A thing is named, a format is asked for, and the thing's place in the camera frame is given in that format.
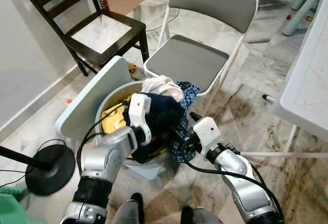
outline white cloth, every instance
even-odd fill
[[[180,102],[183,99],[181,88],[175,84],[171,78],[164,75],[145,79],[142,83],[142,92],[171,96],[177,102]]]

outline gray pants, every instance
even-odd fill
[[[117,210],[112,224],[139,224],[138,204],[128,200]]]

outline plaid shirt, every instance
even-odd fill
[[[180,124],[175,128],[177,134],[179,134],[180,138],[172,140],[170,143],[170,152],[171,155],[178,161],[184,162],[183,157],[181,155],[181,146],[184,142],[184,139],[190,136],[190,133],[187,131],[188,121],[187,121],[187,112],[189,106],[195,100],[197,94],[199,93],[199,88],[191,84],[190,82],[176,82],[178,86],[180,86],[183,91],[183,99],[180,102],[180,105],[184,109],[184,115],[180,121]],[[193,159],[195,156],[195,151],[187,151],[186,159],[189,161]]]

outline laundry basket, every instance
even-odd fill
[[[99,121],[101,119],[101,115],[103,111],[108,110],[114,105],[121,103],[124,99],[126,99],[128,96],[131,96],[133,93],[140,92],[141,88],[142,88],[142,81],[127,83],[123,86],[116,88],[101,103],[97,111],[96,121]],[[101,123],[99,123],[99,125],[96,126],[95,129],[96,129],[96,133],[104,132]],[[140,164],[131,159],[124,160],[123,164],[128,168],[134,170],[135,172],[141,174],[148,180],[153,180],[157,176],[160,167],[164,164],[165,160],[169,156],[170,155],[168,151],[165,151],[144,164]]]

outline dark wooden chair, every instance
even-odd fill
[[[88,75],[85,66],[97,73],[88,62],[102,68],[113,56],[122,56],[132,47],[141,51],[144,62],[149,58],[146,25],[127,16],[101,9],[97,0],[92,0],[96,12],[66,33],[54,18],[81,0],[62,0],[50,9],[46,9],[45,5],[54,3],[55,0],[30,1],[62,39],[85,76]]]

